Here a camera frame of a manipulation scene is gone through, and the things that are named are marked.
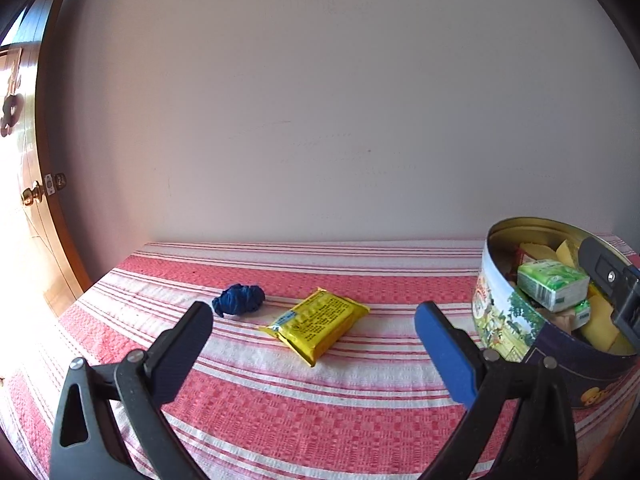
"red and white striped cloth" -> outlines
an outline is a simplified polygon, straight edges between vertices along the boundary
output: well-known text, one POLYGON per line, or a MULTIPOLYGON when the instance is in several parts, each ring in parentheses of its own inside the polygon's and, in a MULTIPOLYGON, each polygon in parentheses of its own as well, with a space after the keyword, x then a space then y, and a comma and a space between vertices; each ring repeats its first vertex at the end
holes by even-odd
MULTIPOLYGON (((616 237, 606 237, 633 254, 616 237)), ((413 314, 436 301, 478 338, 470 299, 482 240, 351 244, 148 244, 109 272, 60 320, 2 388, 0 426, 26 465, 47 478, 52 425, 69 362, 115 362, 148 348, 194 300, 233 283, 258 284, 264 306, 214 320, 213 332, 169 423, 215 479, 414 479, 442 448, 464 409, 443 386, 415 335, 413 314), (309 368, 258 332, 317 286, 368 304, 309 368)), ((581 466, 629 405, 640 372, 590 410, 575 412, 581 466)), ((136 466, 154 476, 121 408, 116 418, 136 466)), ((507 405, 474 476, 492 464, 510 423, 507 405)))

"blue cloth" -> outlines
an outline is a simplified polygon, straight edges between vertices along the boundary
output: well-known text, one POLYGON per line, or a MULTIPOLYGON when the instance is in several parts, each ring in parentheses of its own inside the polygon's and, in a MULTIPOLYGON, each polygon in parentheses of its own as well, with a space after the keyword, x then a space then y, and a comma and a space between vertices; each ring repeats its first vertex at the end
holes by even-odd
POLYGON ((264 291, 257 285, 236 283, 213 300, 213 310, 220 317, 224 314, 240 316, 245 312, 255 312, 264 301, 264 291))

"cartoon character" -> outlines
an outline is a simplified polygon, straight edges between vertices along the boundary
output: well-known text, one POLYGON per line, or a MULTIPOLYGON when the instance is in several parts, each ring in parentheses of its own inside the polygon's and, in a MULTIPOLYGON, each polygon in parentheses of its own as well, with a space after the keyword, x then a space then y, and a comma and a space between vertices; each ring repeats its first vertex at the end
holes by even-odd
POLYGON ((609 397, 609 394, 615 385, 616 383, 608 384, 604 390, 599 389, 597 386, 589 388, 580 396, 580 400, 585 406, 594 406, 599 404, 609 397))

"open tin box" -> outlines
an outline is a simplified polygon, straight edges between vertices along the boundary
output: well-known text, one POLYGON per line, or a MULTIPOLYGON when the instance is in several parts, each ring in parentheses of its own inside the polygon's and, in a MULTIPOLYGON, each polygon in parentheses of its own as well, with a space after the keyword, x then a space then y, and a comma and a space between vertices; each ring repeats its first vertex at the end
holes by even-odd
POLYGON ((569 240, 580 247, 578 260, 614 307, 613 323, 640 348, 640 272, 604 240, 577 227, 542 218, 511 218, 495 224, 484 244, 482 266, 472 300, 480 339, 505 359, 537 363, 547 355, 558 361, 572 408, 602 402, 634 368, 638 355, 613 355, 564 332, 546 320, 505 279, 520 243, 556 250, 569 240))

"brass door knob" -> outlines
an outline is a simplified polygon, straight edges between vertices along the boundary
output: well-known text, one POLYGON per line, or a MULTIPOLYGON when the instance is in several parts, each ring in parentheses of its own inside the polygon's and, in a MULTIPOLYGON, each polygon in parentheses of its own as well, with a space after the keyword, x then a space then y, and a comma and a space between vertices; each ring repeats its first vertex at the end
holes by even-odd
POLYGON ((33 189, 27 188, 22 192, 22 204, 29 206, 33 205, 36 202, 41 202, 43 195, 44 188, 36 180, 33 183, 33 189))
POLYGON ((46 174, 44 177, 44 186, 36 180, 32 189, 25 189, 22 192, 22 204, 25 206, 33 205, 36 202, 42 202, 45 193, 53 195, 56 191, 60 191, 66 187, 66 176, 64 173, 56 173, 55 175, 46 174))

